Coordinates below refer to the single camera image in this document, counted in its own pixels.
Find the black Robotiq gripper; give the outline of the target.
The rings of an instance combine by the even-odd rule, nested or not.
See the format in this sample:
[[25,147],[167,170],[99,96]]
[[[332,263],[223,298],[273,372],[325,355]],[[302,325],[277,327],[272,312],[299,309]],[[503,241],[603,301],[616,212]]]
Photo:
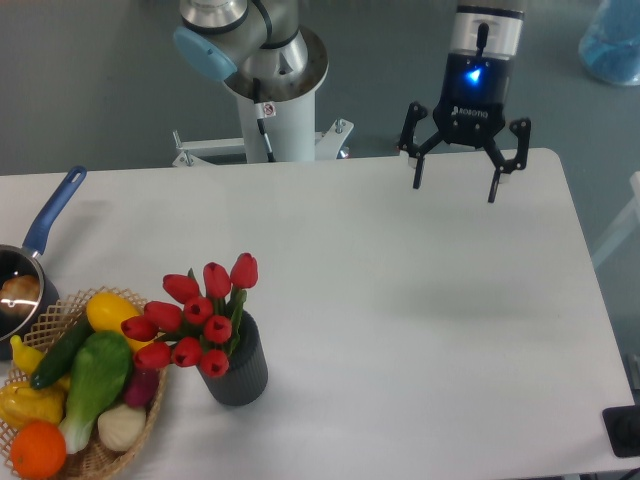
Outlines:
[[433,111],[437,131],[422,144],[414,141],[418,123],[428,109],[417,101],[408,106],[397,146],[416,161],[412,188],[421,187],[425,156],[444,141],[474,148],[483,147],[494,174],[488,202],[494,203],[502,175],[527,166],[531,120],[521,118],[509,124],[517,138],[516,154],[506,159],[493,139],[505,126],[504,105],[512,74],[512,61],[494,57],[451,53],[447,57],[440,100]]

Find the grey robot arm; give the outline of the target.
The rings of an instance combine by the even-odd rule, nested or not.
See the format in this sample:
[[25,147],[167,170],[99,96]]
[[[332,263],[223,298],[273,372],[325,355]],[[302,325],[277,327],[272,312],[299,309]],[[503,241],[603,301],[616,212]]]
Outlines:
[[[527,165],[531,122],[507,121],[504,105],[524,23],[522,1],[456,5],[440,99],[409,105],[398,148],[417,171],[437,145],[483,150],[500,180]],[[299,22],[294,1],[184,1],[176,49],[191,68],[235,96],[238,141],[178,142],[181,160],[242,151],[251,163],[344,156],[352,124],[315,128],[315,93],[328,71],[326,48]]]

